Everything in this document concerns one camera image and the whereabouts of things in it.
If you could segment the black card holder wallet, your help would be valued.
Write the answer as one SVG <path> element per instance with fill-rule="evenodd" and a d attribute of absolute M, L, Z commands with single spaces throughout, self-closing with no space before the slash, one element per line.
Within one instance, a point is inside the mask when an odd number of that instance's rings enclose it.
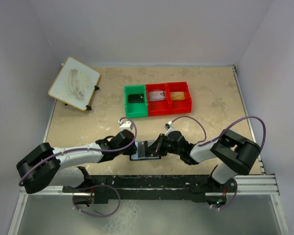
<path fill-rule="evenodd" d="M 163 147 L 156 151 L 156 140 L 148 141 L 135 141 L 137 150 L 134 154 L 130 155 L 131 161 L 144 161 L 144 160 L 158 160 L 168 154 L 168 151 Z"/>

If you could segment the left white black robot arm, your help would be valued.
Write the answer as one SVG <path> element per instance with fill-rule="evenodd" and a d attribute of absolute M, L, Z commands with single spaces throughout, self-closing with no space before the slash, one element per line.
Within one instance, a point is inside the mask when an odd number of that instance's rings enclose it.
<path fill-rule="evenodd" d="M 129 130 L 122 130 L 116 136 L 71 148 L 53 148 L 48 142 L 41 143 L 17 163 L 19 185 L 25 187 L 28 194 L 34 194 L 51 186 L 61 170 L 112 161 L 119 155 L 132 155 L 137 149 L 136 136 Z"/>

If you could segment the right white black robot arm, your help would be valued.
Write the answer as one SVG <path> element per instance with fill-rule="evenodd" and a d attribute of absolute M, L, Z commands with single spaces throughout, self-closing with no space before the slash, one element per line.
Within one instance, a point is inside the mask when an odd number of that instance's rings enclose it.
<path fill-rule="evenodd" d="M 219 139 L 206 145 L 189 143 L 179 131 L 160 134 L 145 148 L 147 156 L 163 157 L 175 154 L 187 165 L 218 158 L 222 163 L 214 168 L 208 179 L 212 191 L 220 191 L 225 183 L 237 176 L 248 175 L 261 152 L 261 147 L 240 134 L 227 130 Z"/>

